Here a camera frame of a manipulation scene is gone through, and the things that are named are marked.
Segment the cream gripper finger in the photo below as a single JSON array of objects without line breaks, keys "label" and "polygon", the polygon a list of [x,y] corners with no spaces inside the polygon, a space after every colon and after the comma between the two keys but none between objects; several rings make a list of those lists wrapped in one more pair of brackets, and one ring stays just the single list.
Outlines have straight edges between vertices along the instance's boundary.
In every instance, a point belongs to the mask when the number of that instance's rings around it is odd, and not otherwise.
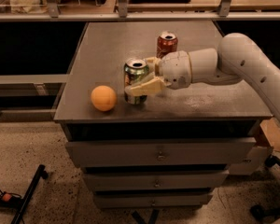
[{"label": "cream gripper finger", "polygon": [[145,58],[145,61],[148,65],[149,72],[154,73],[157,76],[159,74],[159,63],[161,59],[158,57],[148,57]]},{"label": "cream gripper finger", "polygon": [[131,96],[152,95],[166,89],[170,85],[171,83],[164,77],[156,76],[155,73],[152,72],[140,81],[126,86],[124,91]]}]

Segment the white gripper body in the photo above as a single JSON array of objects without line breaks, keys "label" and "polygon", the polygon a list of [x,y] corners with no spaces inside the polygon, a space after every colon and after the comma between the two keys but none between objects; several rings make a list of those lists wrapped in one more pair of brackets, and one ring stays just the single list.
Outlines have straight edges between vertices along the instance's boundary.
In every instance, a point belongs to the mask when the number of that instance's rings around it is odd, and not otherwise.
[{"label": "white gripper body", "polygon": [[189,55],[185,51],[168,53],[159,62],[159,74],[169,89],[187,88],[191,83]]}]

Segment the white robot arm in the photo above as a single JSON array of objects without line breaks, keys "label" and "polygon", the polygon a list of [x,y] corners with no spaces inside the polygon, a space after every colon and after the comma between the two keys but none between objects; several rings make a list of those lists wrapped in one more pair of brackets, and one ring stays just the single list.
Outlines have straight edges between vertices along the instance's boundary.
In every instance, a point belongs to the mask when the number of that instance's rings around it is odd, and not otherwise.
[{"label": "white robot arm", "polygon": [[145,61],[149,74],[124,88],[131,96],[184,89],[192,83],[230,85],[243,80],[280,123],[280,69],[246,35],[225,35],[217,49],[176,51]]}]

